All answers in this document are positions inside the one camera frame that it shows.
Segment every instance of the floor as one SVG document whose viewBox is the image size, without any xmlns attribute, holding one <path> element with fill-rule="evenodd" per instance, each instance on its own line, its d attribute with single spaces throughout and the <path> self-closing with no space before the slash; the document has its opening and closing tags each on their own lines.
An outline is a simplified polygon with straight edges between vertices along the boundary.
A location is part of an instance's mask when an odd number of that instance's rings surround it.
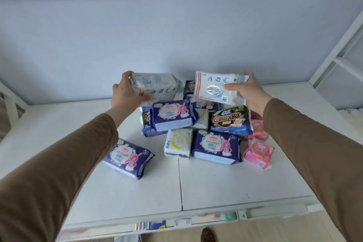
<svg viewBox="0 0 363 242">
<path fill-rule="evenodd" d="M 219 242 L 345 242 L 326 212 L 290 218 L 270 218 L 211 225 Z M 162 231 L 143 242 L 199 242 L 203 227 Z M 113 242 L 113 239 L 88 240 Z"/>
</svg>

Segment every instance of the cartoon girl with bunny ears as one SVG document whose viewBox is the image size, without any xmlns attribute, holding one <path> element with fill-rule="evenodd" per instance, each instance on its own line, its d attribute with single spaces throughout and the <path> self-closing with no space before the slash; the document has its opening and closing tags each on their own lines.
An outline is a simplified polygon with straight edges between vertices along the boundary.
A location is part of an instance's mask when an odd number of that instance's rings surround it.
<svg viewBox="0 0 363 242">
<path fill-rule="evenodd" d="M 130 157 L 130 159 L 127 159 L 125 162 L 125 164 L 126 164 L 125 169 L 128 171 L 133 171 L 134 167 L 137 166 L 136 162 L 139 159 L 140 155 L 141 155 L 141 153 L 139 153 L 138 155 L 135 153 Z"/>
<path fill-rule="evenodd" d="M 182 105 L 178 105 L 178 108 L 178 115 L 180 115 L 182 118 L 189 116 L 189 110 L 185 106 L 185 102 Z"/>
<path fill-rule="evenodd" d="M 232 148 L 230 147 L 230 138 L 228 141 L 226 141 L 224 138 L 222 138 L 222 146 L 219 150 L 222 151 L 223 156 L 231 156 Z"/>
</svg>

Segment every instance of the brown shoe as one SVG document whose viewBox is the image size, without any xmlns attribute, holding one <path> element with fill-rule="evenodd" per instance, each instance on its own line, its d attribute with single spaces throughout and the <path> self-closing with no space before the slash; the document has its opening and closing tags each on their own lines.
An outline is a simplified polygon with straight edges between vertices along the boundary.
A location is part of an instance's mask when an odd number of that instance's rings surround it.
<svg viewBox="0 0 363 242">
<path fill-rule="evenodd" d="M 210 228 L 206 227 L 202 230 L 200 242 L 216 242 L 214 234 Z"/>
</svg>

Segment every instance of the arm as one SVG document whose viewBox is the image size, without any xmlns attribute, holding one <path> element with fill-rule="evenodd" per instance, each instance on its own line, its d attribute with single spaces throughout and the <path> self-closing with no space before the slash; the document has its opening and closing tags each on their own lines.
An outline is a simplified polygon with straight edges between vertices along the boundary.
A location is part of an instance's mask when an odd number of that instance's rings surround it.
<svg viewBox="0 0 363 242">
<path fill-rule="evenodd" d="M 254 75 L 238 90 L 348 242 L 363 239 L 363 145 L 272 98 Z"/>
<path fill-rule="evenodd" d="M 117 127 L 148 96 L 132 93 L 123 74 L 112 108 L 44 149 L 0 180 L 0 241 L 57 238 L 80 189 L 117 143 Z"/>
</svg>

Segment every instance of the brown sleeve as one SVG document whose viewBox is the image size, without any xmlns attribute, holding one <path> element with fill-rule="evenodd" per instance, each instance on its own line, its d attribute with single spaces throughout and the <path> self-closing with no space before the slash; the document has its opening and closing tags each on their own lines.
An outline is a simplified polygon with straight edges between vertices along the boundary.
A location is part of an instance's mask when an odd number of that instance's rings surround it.
<svg viewBox="0 0 363 242">
<path fill-rule="evenodd" d="M 0 180 L 0 241 L 55 241 L 82 185 L 117 143 L 101 114 Z"/>
<path fill-rule="evenodd" d="M 363 241 L 363 145 L 272 99 L 264 127 L 347 242 Z"/>
</svg>

